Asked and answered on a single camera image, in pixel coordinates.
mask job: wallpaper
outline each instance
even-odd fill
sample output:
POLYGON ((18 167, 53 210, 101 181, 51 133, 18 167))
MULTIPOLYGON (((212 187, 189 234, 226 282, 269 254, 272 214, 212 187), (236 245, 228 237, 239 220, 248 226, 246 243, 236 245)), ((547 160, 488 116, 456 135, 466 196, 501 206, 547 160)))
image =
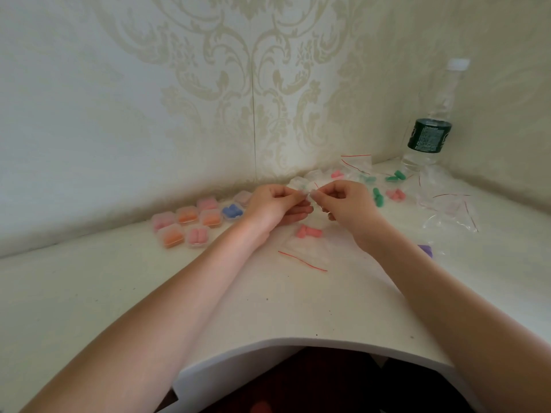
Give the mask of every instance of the wallpaper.
POLYGON ((0 0, 0 256, 399 156, 451 57, 472 62, 444 164, 545 208, 550 18, 551 0, 0 0))

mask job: clear plastic box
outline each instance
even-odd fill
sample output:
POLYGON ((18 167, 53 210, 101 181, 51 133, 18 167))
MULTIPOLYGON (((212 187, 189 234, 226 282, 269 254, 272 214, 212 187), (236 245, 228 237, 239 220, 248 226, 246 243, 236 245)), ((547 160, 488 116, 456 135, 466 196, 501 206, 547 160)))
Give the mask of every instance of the clear plastic box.
POLYGON ((249 205, 251 197, 252 193, 243 190, 235 194, 234 201, 241 207, 247 207, 249 205))
POLYGON ((224 215, 224 219, 233 221, 239 219, 243 215, 243 210, 232 203, 222 209, 222 214, 224 215))
POLYGON ((197 200, 197 210, 199 210, 199 212, 203 210, 210 210, 210 209, 217 209, 217 208, 218 208, 218 202, 216 201, 216 197, 214 195, 197 200))
POLYGON ((199 220, 199 210, 195 206, 182 207, 176 210, 176 219, 181 225, 199 220))
POLYGON ((185 233, 182 226, 173 224, 165 226, 157 231, 157 238, 165 248, 172 248, 185 240, 185 233))
POLYGON ((172 211, 157 213, 153 215, 153 217, 151 218, 151 222, 153 223, 153 230, 157 232, 163 227, 167 227, 169 225, 172 225, 173 223, 176 223, 176 215, 172 211))
POLYGON ((203 210, 199 216, 201 224, 208 227, 220 227, 223 223, 220 209, 203 210))
POLYGON ((202 248, 209 244, 209 229, 198 226, 187 231, 187 244, 190 248, 202 248))

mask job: plastic bottle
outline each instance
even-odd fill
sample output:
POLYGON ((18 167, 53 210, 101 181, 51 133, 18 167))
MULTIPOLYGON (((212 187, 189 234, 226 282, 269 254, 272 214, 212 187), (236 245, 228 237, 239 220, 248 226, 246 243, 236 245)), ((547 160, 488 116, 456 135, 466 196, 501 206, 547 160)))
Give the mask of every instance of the plastic bottle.
POLYGON ((455 90, 470 62, 470 59, 460 58, 452 58, 448 62, 431 111, 426 118, 416 120, 402 157, 402 164, 406 170, 417 172, 425 165, 436 163, 440 157, 439 152, 452 126, 449 120, 455 90))

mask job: white table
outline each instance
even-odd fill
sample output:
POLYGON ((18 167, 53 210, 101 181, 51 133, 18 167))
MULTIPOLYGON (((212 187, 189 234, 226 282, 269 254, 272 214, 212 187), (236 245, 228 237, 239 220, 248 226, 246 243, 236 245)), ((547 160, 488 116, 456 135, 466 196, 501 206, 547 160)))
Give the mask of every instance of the white table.
MULTIPOLYGON (((473 194, 480 232, 435 260, 551 342, 551 217, 473 194)), ((426 210, 387 200, 382 211, 420 243, 426 210)), ((335 229, 331 268, 320 272, 277 253, 289 229, 277 229, 247 262, 181 376, 272 345, 349 348, 451 369, 379 265, 345 232, 335 229)), ((199 253, 161 248, 143 222, 0 260, 0 409, 20 409, 100 331, 199 253)))

